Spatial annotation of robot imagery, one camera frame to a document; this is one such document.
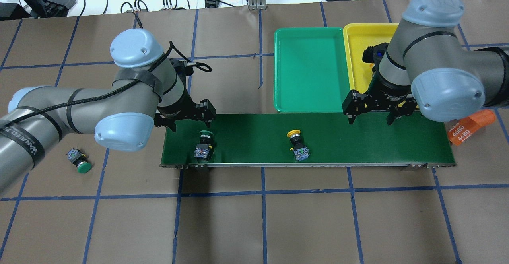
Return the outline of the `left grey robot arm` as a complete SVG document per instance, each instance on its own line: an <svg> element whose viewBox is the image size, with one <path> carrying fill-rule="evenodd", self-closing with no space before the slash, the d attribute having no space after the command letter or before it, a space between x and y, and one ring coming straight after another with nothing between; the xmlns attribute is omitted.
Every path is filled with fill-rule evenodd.
<svg viewBox="0 0 509 264"><path fill-rule="evenodd" d="M193 101L168 50L146 29L128 29L109 52L119 71L111 90L53 86L16 92L1 117L0 189L5 194L68 134L92 134L105 148L136 152L155 126L216 119L211 101Z"/></svg>

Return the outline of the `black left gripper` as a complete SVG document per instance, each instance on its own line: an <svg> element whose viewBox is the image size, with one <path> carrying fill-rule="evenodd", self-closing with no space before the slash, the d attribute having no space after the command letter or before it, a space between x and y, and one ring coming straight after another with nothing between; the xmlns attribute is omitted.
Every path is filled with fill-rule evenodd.
<svg viewBox="0 0 509 264"><path fill-rule="evenodd" d="M216 119L215 107L209 99L203 99L200 103L192 103L190 107L179 110L178 113L166 114L158 108L154 117L154 126L167 127L172 132L176 132L178 120L200 121L204 122L207 128L211 128L211 123Z"/></svg>

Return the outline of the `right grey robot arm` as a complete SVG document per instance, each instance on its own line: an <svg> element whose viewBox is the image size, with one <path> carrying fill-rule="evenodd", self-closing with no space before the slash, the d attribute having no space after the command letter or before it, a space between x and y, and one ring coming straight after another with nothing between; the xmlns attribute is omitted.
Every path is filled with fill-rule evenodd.
<svg viewBox="0 0 509 264"><path fill-rule="evenodd" d="M453 32L464 12L461 0L411 0L391 41L363 51L373 75L366 92L353 89L342 103L349 124L373 110L387 110L390 126L416 108L448 122L507 106L508 47L464 50Z"/></svg>

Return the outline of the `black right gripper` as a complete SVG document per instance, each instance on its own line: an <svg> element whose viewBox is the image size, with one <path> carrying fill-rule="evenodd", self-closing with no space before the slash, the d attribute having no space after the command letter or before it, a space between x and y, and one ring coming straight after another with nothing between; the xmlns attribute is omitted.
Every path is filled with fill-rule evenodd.
<svg viewBox="0 0 509 264"><path fill-rule="evenodd" d="M387 125L391 126L398 117L410 116L418 108L418 103L413 97L396 97L395 100L378 92L360 93L358 90L350 90L342 102L342 112L348 116L348 123L353 125L358 115L373 110L389 111Z"/></svg>

